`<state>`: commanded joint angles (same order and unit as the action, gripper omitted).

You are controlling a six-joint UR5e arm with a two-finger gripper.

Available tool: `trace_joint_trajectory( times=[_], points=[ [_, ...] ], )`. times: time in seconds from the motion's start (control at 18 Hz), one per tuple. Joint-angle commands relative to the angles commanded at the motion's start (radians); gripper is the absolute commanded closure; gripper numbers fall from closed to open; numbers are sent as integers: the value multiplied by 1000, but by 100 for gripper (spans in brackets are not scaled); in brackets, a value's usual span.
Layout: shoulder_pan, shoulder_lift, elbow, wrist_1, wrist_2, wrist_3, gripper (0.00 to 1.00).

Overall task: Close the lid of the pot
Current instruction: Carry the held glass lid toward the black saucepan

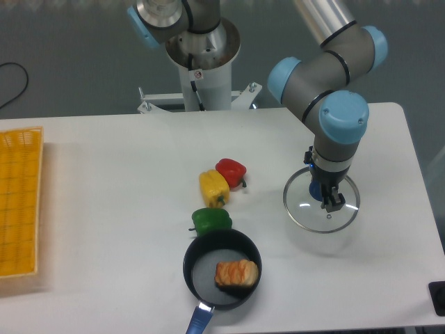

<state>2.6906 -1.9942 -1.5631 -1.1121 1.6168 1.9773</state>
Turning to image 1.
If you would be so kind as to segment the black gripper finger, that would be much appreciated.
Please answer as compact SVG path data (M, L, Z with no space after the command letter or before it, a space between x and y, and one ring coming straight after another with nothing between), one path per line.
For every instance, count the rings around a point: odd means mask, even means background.
M337 186L326 188L321 187L321 208L326 212L337 212L345 205L345 198L342 193L339 193Z

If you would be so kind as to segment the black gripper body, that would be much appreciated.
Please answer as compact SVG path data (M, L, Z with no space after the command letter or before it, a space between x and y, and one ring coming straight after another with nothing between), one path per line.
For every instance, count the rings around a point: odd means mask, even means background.
M330 161L322 157L314 146L310 146L304 155L304 164L311 173L309 192L312 195L326 195L332 187L338 189L339 183L346 177L350 168L350 159Z

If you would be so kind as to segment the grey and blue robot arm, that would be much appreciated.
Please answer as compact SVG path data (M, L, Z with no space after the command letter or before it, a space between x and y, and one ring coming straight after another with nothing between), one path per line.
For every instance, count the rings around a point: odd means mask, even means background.
M297 1L296 8L321 54L308 62L282 59L267 87L314 134L305 154L310 193L323 209L335 212L345 205L339 184L369 119L368 104L347 86L385 60L388 44L377 28L360 26L342 1ZM231 79L213 80L212 75L231 70L241 41L222 17L219 1L134 1L127 14L148 47L165 45L179 70L187 110L230 107Z

